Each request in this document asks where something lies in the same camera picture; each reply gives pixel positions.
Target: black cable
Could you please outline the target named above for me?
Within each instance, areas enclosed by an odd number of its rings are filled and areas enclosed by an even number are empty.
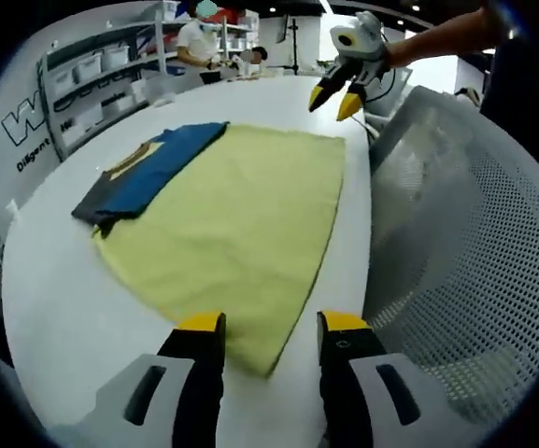
[[[388,40],[388,38],[385,36],[385,33],[381,33],[381,35],[383,36],[383,40],[386,41],[386,43],[390,43],[390,41]],[[381,93],[380,95],[376,96],[375,98],[372,98],[370,100],[366,100],[364,103],[367,104],[367,103],[372,103],[374,101],[377,101],[377,100],[380,100],[381,98],[383,98],[384,96],[386,96],[388,93],[391,92],[391,90],[393,89],[393,86],[394,84],[396,83],[396,70],[395,68],[393,69],[393,77],[391,78],[391,84],[390,84],[390,87],[384,92],[384,93]]]
[[[391,84],[390,88],[387,89],[384,93],[381,93],[380,95],[376,96],[375,98],[371,98],[370,100],[366,100],[365,103],[372,103],[373,101],[380,100],[384,96],[386,96],[388,93],[391,92],[391,89],[393,89],[393,85],[396,83],[396,70],[393,70],[393,77],[391,78]]]

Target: white storage bin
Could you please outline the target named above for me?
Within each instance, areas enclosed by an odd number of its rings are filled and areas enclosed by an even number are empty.
[[[135,99],[132,96],[124,96],[110,105],[113,114],[119,114],[126,109],[129,109],[135,104]]]
[[[96,126],[103,121],[103,107],[101,103],[85,110],[80,115],[76,116],[76,124],[88,131],[91,127]]]
[[[78,63],[74,69],[77,82],[85,82],[101,73],[101,54],[93,54]]]
[[[244,49],[246,47],[247,40],[235,37],[235,38],[232,39],[232,42],[230,44],[231,45],[230,45],[230,47],[228,47],[228,49],[241,50],[241,49]]]
[[[72,78],[72,70],[65,70],[53,78],[53,91],[55,96],[61,96],[67,91],[71,91],[75,86]]]
[[[258,17],[241,17],[238,19],[238,25],[249,28],[249,30],[257,31],[259,29]]]
[[[163,21],[176,19],[177,2],[163,2]]]
[[[85,134],[84,127],[81,123],[76,123],[71,128],[68,128],[62,133],[62,138],[67,147],[71,147],[82,135]]]
[[[168,75],[157,75],[147,79],[147,85],[144,89],[145,96],[149,104],[155,103],[165,95],[174,94],[174,82],[176,77]]]
[[[142,103],[147,99],[146,96],[147,80],[139,79],[138,81],[130,84],[130,88],[127,93],[135,99],[135,103]]]
[[[129,62],[128,47],[119,47],[117,49],[106,49],[101,61],[103,70],[111,70]]]

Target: ceiling light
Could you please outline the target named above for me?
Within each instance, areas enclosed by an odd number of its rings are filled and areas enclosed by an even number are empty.
[[[325,12],[327,14],[332,14],[333,15],[332,7],[330,6],[330,4],[329,4],[329,2],[327,0],[319,0],[319,2],[323,6],[323,9],[325,9]]]

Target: yellow towel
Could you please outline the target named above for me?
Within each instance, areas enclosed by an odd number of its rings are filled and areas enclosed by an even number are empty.
[[[271,373],[327,247],[345,141],[231,125],[136,220],[94,240],[119,279],[179,322],[227,315],[227,353]]]

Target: human arm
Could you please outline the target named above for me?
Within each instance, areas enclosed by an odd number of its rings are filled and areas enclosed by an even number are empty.
[[[187,63],[188,65],[194,65],[195,67],[204,67],[204,68],[211,68],[214,69],[217,67],[216,63],[212,63],[211,61],[202,61],[200,59],[197,59],[188,52],[188,49],[186,47],[178,47],[177,48],[177,58],[182,61],[183,63]]]
[[[488,7],[463,14],[388,45],[391,68],[404,67],[419,59],[490,49],[504,39],[504,28]]]
[[[196,35],[192,32],[192,29],[189,25],[182,27],[177,34],[177,59],[188,65],[193,65],[195,67],[209,67],[209,60],[201,60],[195,58],[190,54],[188,48],[191,46],[191,42],[196,38]]]

